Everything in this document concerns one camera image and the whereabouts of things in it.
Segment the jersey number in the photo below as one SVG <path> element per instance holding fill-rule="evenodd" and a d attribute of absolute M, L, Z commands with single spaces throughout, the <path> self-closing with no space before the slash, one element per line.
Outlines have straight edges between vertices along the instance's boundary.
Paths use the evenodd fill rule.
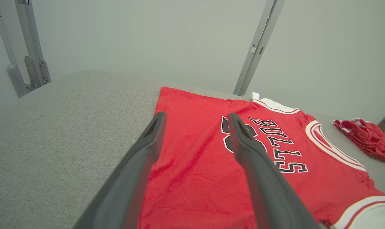
<path fill-rule="evenodd" d="M 246 126 L 247 130 L 249 130 L 249 134 L 251 134 L 253 137 L 258 136 L 258 133 L 256 133 L 255 128 L 253 128 L 249 124 L 245 124 L 245 126 Z M 222 131 L 222 133 L 230 134 L 230 132 L 229 132 L 229 125 L 228 125 L 228 119 L 225 118 L 224 116 L 222 116 L 221 131 Z M 263 144 L 263 142 L 259 141 L 258 139 L 256 139 L 256 141 L 258 141 L 259 142 L 259 146 L 261 148 L 263 148 L 267 152 L 267 149 L 266 149 L 265 145 Z M 225 148 L 227 148 L 231 153 L 233 153 L 232 142 L 231 142 L 231 136 L 230 135 L 227 135 L 226 137 L 223 138 L 223 143 L 225 145 Z"/>

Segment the gray table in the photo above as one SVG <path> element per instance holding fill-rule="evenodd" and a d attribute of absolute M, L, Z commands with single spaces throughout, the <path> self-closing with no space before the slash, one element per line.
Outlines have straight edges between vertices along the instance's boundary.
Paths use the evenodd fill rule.
<path fill-rule="evenodd" d="M 86 71 L 51 82 L 0 112 L 0 229 L 72 227 L 152 119 L 162 86 L 247 100 Z M 385 163 L 362 153 L 335 129 L 329 123 L 334 117 L 312 115 L 323 124 L 325 136 L 359 160 L 385 193 Z"/>

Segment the red basketball jersey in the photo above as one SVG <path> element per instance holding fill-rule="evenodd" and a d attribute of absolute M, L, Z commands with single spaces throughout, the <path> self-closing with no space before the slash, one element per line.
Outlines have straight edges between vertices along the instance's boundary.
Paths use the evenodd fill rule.
<path fill-rule="evenodd" d="M 139 228 L 256 228 L 245 172 L 230 144 L 229 113 L 239 115 L 317 222 L 352 228 L 364 212 L 385 206 L 364 166 L 299 109 L 162 87 L 160 111 L 167 113 L 167 127 Z"/>

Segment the metal bracket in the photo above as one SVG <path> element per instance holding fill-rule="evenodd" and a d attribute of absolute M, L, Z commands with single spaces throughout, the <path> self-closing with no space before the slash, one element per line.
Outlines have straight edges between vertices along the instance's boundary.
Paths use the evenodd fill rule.
<path fill-rule="evenodd" d="M 30 56 L 24 57 L 24 63 L 26 64 L 26 69 L 30 77 L 30 87 L 28 88 L 27 92 L 31 92 L 37 88 L 37 82 L 39 79 L 36 74 L 36 69 L 33 65 L 33 60 L 30 58 Z"/>
<path fill-rule="evenodd" d="M 49 83 L 50 82 L 50 74 L 49 74 L 49 70 L 47 69 L 46 61 L 43 59 L 40 59 L 39 60 L 39 67 L 40 67 L 40 74 L 41 74 L 40 80 L 43 82 L 43 85 Z"/>

